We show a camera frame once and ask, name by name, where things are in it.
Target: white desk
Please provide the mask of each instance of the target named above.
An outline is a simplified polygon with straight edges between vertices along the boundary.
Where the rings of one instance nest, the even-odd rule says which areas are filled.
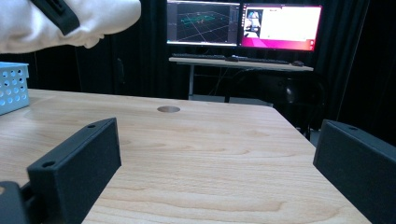
[[[0,181],[24,185],[31,163],[85,125],[117,118],[122,166],[84,223],[369,223],[272,107],[29,94],[30,106],[0,116]]]
[[[177,64],[186,64],[190,66],[190,86],[189,86],[189,99],[193,96],[194,87],[194,69],[195,65],[213,66],[213,67],[229,67],[229,68],[262,68],[267,70],[276,71],[313,71],[312,67],[299,67],[291,64],[278,64],[278,63],[248,63],[248,62],[227,62],[225,60],[214,59],[193,59],[193,58],[169,58],[169,62]]]

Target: white sleeve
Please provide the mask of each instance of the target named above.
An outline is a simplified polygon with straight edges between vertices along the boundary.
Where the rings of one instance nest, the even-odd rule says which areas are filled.
[[[26,53],[73,45],[91,48],[140,18],[139,0],[64,0],[80,26],[63,35],[30,0],[0,0],[0,53]]]

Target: black strap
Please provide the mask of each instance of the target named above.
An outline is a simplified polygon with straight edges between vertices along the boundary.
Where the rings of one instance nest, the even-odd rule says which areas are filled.
[[[68,35],[79,27],[79,20],[63,0],[31,0],[58,28]]]

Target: computer mouse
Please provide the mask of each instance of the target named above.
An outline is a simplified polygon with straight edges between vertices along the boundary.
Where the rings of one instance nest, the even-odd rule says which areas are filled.
[[[226,58],[225,58],[225,61],[227,61],[227,62],[233,62],[233,63],[239,62],[238,58],[235,57],[235,56],[226,57]]]
[[[301,62],[301,61],[294,61],[294,62],[292,62],[292,63],[291,63],[291,65],[293,65],[293,66],[299,66],[299,67],[303,67],[303,66],[304,66],[304,63],[303,63],[303,62]]]

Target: perforated metal box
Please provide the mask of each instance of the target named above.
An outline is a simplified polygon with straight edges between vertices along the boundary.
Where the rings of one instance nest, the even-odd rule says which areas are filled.
[[[0,115],[28,106],[27,63],[0,62]]]

